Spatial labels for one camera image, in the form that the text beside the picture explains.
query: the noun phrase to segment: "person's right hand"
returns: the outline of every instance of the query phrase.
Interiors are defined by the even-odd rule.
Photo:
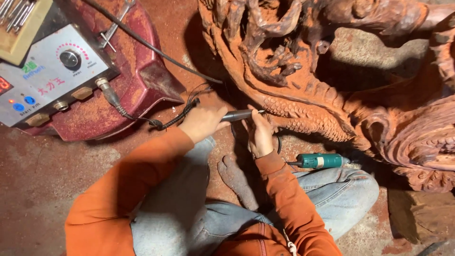
[[[220,123],[227,112],[227,107],[216,109],[215,107],[197,106],[188,113],[178,127],[196,144],[215,131],[231,124],[230,122]]]
[[[248,105],[248,108],[253,110],[251,113],[253,122],[242,120],[242,124],[249,134],[251,153],[257,159],[273,151],[273,130],[270,123],[258,113],[257,109],[251,105]]]

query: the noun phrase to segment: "digital display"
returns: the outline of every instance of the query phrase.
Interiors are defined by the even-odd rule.
[[[14,88],[10,83],[8,83],[3,77],[0,77],[0,95]]]

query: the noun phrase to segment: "jeans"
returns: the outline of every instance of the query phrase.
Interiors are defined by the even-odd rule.
[[[261,221],[279,221],[227,202],[205,204],[212,137],[197,143],[168,179],[144,198],[131,223],[136,255],[210,255],[229,236]],[[336,240],[358,223],[378,198],[379,187],[362,170],[332,168],[293,173]]]

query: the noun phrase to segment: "blue button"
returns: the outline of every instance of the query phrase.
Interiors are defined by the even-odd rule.
[[[24,98],[24,101],[30,105],[33,105],[36,103],[36,100],[33,97],[27,96]]]
[[[16,111],[24,111],[24,109],[25,109],[24,105],[22,105],[20,103],[14,103],[13,108]]]

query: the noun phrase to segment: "zipper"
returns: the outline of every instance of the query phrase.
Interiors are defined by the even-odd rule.
[[[264,232],[265,232],[265,224],[263,222],[260,222],[261,223],[261,228],[260,228],[260,232],[261,232],[261,235],[264,236]],[[259,242],[261,244],[261,253],[262,253],[262,256],[267,256],[267,253],[265,252],[265,242],[264,242],[264,239],[259,239]]]

